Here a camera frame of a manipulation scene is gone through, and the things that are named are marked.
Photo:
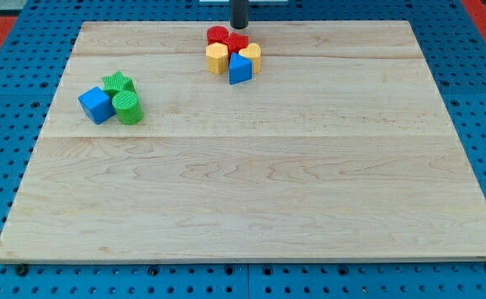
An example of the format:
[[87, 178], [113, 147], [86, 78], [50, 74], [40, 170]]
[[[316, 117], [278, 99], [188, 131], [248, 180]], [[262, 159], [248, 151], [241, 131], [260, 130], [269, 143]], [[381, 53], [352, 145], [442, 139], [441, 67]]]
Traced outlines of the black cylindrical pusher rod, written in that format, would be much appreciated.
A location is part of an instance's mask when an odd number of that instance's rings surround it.
[[244, 29], [248, 26], [249, 0], [229, 0], [230, 26], [234, 29]]

